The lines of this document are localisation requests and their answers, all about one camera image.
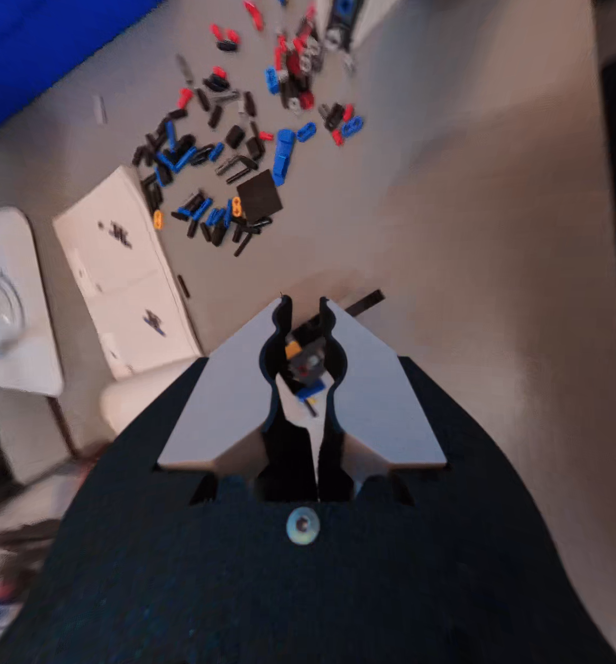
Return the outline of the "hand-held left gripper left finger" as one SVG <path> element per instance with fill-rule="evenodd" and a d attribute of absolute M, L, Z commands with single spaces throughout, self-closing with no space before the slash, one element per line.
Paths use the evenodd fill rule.
<path fill-rule="evenodd" d="M 231 476 L 263 499 L 289 499 L 293 462 L 282 451 L 288 422 L 277 374 L 291 320 L 292 301 L 282 295 L 208 357 L 157 460 L 163 470 L 203 473 L 191 502 L 214 500 Z"/>

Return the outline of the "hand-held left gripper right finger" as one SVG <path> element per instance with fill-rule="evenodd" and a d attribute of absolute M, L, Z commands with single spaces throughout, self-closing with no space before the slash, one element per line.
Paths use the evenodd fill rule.
<path fill-rule="evenodd" d="M 395 471 L 443 469 L 446 455 L 401 357 L 327 297 L 320 299 L 327 392 L 319 485 L 363 485 Z"/>

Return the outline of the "lego assembly with yellow axle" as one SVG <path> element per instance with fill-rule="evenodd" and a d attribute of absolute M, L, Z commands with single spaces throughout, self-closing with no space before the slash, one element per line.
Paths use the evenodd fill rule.
<path fill-rule="evenodd" d="M 280 373 L 292 395 L 313 418 L 319 415 L 314 398 L 327 388 L 322 379 L 326 341 L 320 321 L 316 314 L 286 336 L 286 363 Z"/>

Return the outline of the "black square lego plate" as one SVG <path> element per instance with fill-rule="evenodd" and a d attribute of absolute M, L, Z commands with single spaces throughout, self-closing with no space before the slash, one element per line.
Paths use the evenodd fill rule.
<path fill-rule="evenodd" d="M 236 191 L 248 222 L 258 222 L 283 210 L 283 203 L 269 169 L 241 182 Z"/>

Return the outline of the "pile of small lego pieces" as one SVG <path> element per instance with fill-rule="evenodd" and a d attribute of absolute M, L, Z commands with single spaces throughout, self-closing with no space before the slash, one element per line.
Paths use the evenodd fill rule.
<path fill-rule="evenodd" d="M 318 105 L 313 92 L 314 79 L 322 71 L 327 53 L 342 53 L 346 70 L 353 73 L 352 47 L 363 35 L 366 4 L 367 1 L 310 1 L 293 33 L 283 25 L 276 30 L 273 60 L 263 72 L 267 91 L 278 97 L 282 108 L 298 119 L 316 111 L 337 146 L 360 132 L 364 120 L 356 114 L 353 103 Z M 176 55 L 176 63 L 185 83 L 176 108 L 163 117 L 154 132 L 146 134 L 145 142 L 138 145 L 131 161 L 133 169 L 142 165 L 149 170 L 140 184 L 155 230 L 164 228 L 163 191 L 183 170 L 211 164 L 215 166 L 216 177 L 224 178 L 228 187 L 237 187 L 263 170 L 271 171 L 276 134 L 281 130 L 259 128 L 252 92 L 235 87 L 222 66 L 214 66 L 207 76 L 198 79 L 182 54 Z M 207 127 L 211 131 L 219 128 L 226 106 L 237 103 L 237 121 L 224 140 L 198 145 L 194 134 L 179 134 L 177 121 L 187 117 L 191 101 L 207 114 Z M 296 134 L 295 145 L 315 137 L 317 127 L 317 122 L 310 120 L 298 129 L 290 129 Z M 200 189 L 171 211 L 170 216 L 187 224 L 188 238 L 194 238 L 200 230 L 205 241 L 215 247 L 221 246 L 231 230 L 236 258 L 273 223 L 273 215 L 248 222 L 237 191 L 225 205 L 216 206 L 213 197 Z"/>

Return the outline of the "long blue lego panel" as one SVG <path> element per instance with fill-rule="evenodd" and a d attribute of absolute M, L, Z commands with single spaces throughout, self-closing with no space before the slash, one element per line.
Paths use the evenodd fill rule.
<path fill-rule="evenodd" d="M 285 183 L 295 138 L 295 132 L 290 129 L 281 129 L 276 134 L 276 149 L 271 169 L 271 177 L 276 187 Z"/>

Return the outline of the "open instruction booklet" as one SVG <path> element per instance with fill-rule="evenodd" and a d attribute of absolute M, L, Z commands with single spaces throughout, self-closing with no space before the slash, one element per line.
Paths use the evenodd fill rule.
<path fill-rule="evenodd" d="M 119 434 L 203 352 L 131 167 L 53 226 L 114 378 L 100 409 Z"/>

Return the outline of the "white stand base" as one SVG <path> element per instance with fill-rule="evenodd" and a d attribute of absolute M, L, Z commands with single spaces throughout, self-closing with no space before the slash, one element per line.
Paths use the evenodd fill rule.
<path fill-rule="evenodd" d="M 12 206 L 0 207 L 0 388 L 52 398 L 64 389 L 36 242 Z"/>

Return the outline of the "blue plastic bin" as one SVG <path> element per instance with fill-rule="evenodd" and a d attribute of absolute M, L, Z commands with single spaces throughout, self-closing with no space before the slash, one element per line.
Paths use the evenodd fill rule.
<path fill-rule="evenodd" d="M 0 126 L 159 1 L 0 1 Z"/>

